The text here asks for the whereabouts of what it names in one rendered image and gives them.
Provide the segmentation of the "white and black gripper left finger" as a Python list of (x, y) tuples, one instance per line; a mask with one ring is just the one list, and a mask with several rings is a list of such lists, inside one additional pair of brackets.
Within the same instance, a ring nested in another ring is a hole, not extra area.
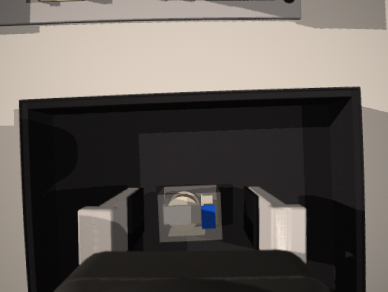
[(144, 188), (78, 211), (79, 265), (94, 253), (132, 251), (144, 233)]

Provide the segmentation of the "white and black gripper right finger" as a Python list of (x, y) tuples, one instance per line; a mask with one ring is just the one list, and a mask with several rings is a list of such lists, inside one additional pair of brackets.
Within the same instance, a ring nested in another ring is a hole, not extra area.
[(306, 208), (244, 187), (244, 231), (255, 250), (290, 251), (306, 263)]

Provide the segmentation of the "black parts tray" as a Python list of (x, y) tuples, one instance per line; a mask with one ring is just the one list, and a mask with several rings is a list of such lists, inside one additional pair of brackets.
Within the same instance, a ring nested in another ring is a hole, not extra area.
[[(133, 251), (254, 250), (244, 187), (306, 208), (307, 266), (331, 292), (366, 292), (360, 87), (19, 100), (28, 292), (79, 266), (78, 211), (144, 188)], [(165, 186), (216, 184), (222, 240), (160, 242)]]

